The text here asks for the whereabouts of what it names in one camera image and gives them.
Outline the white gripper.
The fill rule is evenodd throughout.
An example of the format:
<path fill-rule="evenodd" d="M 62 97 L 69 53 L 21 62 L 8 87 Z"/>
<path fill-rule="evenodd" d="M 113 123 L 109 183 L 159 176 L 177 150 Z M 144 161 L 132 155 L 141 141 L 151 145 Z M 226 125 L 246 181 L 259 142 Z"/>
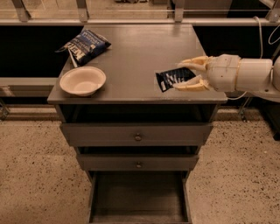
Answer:
<path fill-rule="evenodd" d="M 185 59 L 178 63 L 178 67 L 206 71 L 211 86 L 218 92 L 234 92 L 235 78 L 241 58 L 238 55 L 222 54 L 218 57 L 199 56 Z M 188 81 L 175 83 L 173 87 L 179 91 L 206 91 L 208 81 L 197 75 Z"/>

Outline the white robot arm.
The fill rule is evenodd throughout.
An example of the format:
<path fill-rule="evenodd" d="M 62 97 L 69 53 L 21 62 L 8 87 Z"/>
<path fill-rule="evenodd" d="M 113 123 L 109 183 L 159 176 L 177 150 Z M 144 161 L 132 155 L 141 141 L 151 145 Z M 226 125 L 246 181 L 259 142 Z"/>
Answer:
<path fill-rule="evenodd" d="M 200 56 L 178 64 L 195 77 L 173 85 L 179 91 L 240 91 L 280 102 L 280 59 L 242 59 L 238 55 Z"/>

